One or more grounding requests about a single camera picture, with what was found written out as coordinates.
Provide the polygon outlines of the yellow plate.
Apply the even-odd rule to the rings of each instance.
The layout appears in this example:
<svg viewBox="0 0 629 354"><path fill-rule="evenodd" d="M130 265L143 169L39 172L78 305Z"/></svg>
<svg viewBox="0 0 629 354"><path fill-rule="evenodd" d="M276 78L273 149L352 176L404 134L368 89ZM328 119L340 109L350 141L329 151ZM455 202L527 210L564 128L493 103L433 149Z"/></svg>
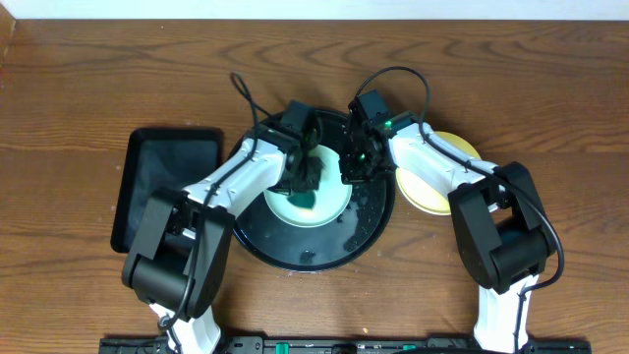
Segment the yellow plate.
<svg viewBox="0 0 629 354"><path fill-rule="evenodd" d="M481 157L478 151L463 138L447 132L436 132L436 134L468 155L474 158ZM420 177L398 168L396 181L402 195L414 207L433 215L451 214L449 201Z"/></svg>

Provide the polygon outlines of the green yellow sponge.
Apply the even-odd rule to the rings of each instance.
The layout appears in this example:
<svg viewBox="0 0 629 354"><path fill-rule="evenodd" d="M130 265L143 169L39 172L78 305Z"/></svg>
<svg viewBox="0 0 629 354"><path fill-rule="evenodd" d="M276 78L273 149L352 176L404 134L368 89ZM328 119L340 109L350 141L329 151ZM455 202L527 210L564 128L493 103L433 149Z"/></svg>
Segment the green yellow sponge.
<svg viewBox="0 0 629 354"><path fill-rule="evenodd" d="M286 198L287 202L294 207L302 209L313 209L315 207L315 192L294 192Z"/></svg>

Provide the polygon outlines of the pale green plate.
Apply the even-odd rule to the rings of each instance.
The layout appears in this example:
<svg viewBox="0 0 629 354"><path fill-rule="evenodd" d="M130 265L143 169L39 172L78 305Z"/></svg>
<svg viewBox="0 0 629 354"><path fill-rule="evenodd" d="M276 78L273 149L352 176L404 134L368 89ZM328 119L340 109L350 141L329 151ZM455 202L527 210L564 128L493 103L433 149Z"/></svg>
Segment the pale green plate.
<svg viewBox="0 0 629 354"><path fill-rule="evenodd" d="M341 181L340 156L335 150L319 145L310 156L319 157L323 163L319 187L314 190L313 209L292 206L286 200L289 195L270 190L263 192L267 205L279 219L302 228L319 227L331 222L345 209L352 195L352 186Z"/></svg>

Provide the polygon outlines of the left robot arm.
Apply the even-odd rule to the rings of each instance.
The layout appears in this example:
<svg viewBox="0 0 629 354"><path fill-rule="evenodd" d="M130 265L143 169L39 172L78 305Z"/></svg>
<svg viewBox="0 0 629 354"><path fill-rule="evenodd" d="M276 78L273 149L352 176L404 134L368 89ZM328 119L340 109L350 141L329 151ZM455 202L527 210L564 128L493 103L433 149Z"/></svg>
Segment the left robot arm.
<svg viewBox="0 0 629 354"><path fill-rule="evenodd" d="M208 176L149 194L122 281L159 316L172 352L214 351L221 330L211 304L236 219L265 191L294 197L317 190L323 164L311 152L322 133L315 108L293 101L256 119L236 153Z"/></svg>

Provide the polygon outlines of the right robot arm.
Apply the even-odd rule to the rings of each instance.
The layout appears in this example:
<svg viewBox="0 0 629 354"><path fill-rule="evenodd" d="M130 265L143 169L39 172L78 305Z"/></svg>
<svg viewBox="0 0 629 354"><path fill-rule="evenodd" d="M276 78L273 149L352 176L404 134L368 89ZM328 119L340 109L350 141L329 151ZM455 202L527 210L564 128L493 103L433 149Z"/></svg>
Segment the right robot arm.
<svg viewBox="0 0 629 354"><path fill-rule="evenodd" d="M529 294L555 283L565 267L529 170L465 153L423 116L391 112L376 90L350 102L345 135L344 183L367 183L401 169L448 200L460 258L480 287L474 337L485 351L522 352Z"/></svg>

